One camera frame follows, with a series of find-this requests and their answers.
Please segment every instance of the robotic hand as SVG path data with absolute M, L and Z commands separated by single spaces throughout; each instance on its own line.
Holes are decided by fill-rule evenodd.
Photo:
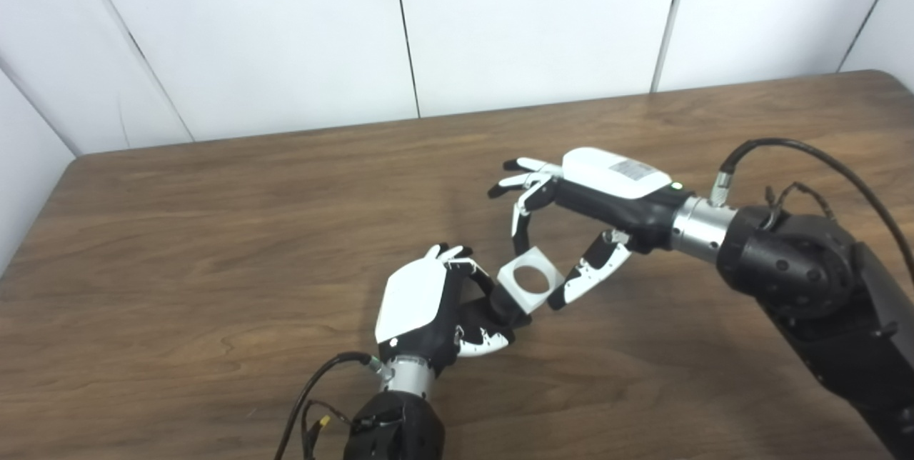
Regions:
M 511 344 L 529 322 L 471 253 L 438 244 L 388 278 L 375 327 L 381 387 L 352 418 L 345 460 L 438 460 L 444 426 L 428 402 L 432 383 L 458 356 Z M 467 279 L 483 297 L 461 304 Z
M 825 199 L 803 184 L 767 206 L 725 205 L 735 165 L 760 145 L 812 154 L 864 194 L 892 231 L 914 276 L 910 247 L 888 210 L 852 172 L 822 151 L 787 139 L 748 141 L 718 173 L 710 199 L 683 190 L 667 174 L 594 148 L 569 151 L 561 166 L 518 158 L 526 171 L 496 184 L 490 197 L 525 190 L 513 206 L 518 254 L 529 248 L 536 209 L 556 203 L 612 226 L 548 297 L 558 310 L 605 280 L 631 254 L 681 251 L 715 264 L 732 289 L 754 297 L 810 372 L 846 399 L 897 458 L 914 458 L 914 306 L 862 242 L 839 226 Z M 783 210 L 793 189 L 812 194 L 825 216 Z

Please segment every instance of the wood grain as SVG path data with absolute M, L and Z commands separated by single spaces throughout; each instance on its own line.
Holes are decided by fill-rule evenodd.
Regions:
M 914 96 L 871 71 L 83 156 L 0 281 L 0 457 L 268 458 L 307 376 L 372 349 L 392 271 L 437 241 L 511 259 L 511 201 L 486 199 L 503 160 L 594 145 L 706 193 L 766 135 L 846 161 L 912 235 Z M 757 151 L 731 201 L 794 180 L 908 287 L 878 218 L 813 160 Z M 600 230 L 546 209 L 531 234 L 565 270 Z M 355 411 L 374 389 L 345 368 L 314 394 Z M 753 301 L 665 252 L 461 360 L 434 404 L 451 459 L 888 457 Z

